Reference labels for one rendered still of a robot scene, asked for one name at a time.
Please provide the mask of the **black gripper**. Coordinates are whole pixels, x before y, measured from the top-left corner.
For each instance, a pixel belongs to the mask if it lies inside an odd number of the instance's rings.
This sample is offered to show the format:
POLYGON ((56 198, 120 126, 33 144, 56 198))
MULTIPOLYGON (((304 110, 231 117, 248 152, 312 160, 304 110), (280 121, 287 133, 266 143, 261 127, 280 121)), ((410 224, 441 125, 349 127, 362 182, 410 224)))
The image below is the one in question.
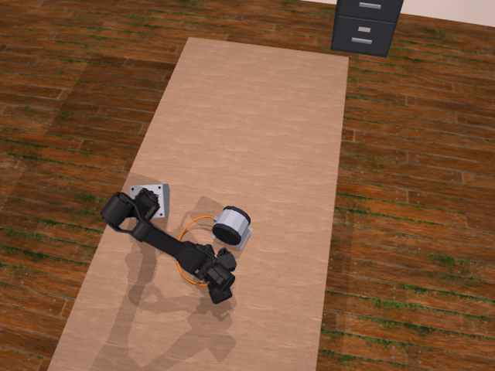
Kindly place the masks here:
MULTIPOLYGON (((211 250, 214 253, 214 255, 215 255, 215 252, 214 252, 213 247, 211 246, 211 244, 206 244, 204 246, 207 249, 211 250)), ((210 294, 211 300, 212 300, 212 302, 214 304, 221 303, 222 301, 225 301, 228 298, 231 298, 232 297, 232 293, 231 293, 230 288, 228 288, 224 292, 221 292, 217 287, 215 287, 215 285, 209 279, 207 279, 207 277, 204 277, 203 279, 204 279, 205 282, 208 282, 208 281, 210 282, 210 284, 208 284, 207 287, 209 288, 209 294, 210 294)))

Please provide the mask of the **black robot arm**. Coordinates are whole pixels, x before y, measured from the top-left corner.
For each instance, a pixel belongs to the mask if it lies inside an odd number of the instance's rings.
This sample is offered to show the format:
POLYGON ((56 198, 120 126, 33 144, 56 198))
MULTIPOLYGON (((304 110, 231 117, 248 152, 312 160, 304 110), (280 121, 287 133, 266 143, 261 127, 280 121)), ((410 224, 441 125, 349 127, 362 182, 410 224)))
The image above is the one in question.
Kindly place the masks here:
POLYGON ((153 228, 149 221, 161 207, 157 196, 159 197, 146 188, 142 188, 134 199, 123 192, 116 192, 101 210, 102 220, 114 231, 129 233, 137 241, 144 241, 174 257, 180 267, 194 277, 200 280, 207 277, 221 292, 226 291, 235 281, 235 276, 231 273, 237 266, 234 255, 223 247, 215 257, 202 244, 181 242, 160 229, 153 228), (121 221, 131 217, 139 220, 135 228, 132 231, 121 230, 121 221), (195 272, 197 269, 198 273, 195 272))

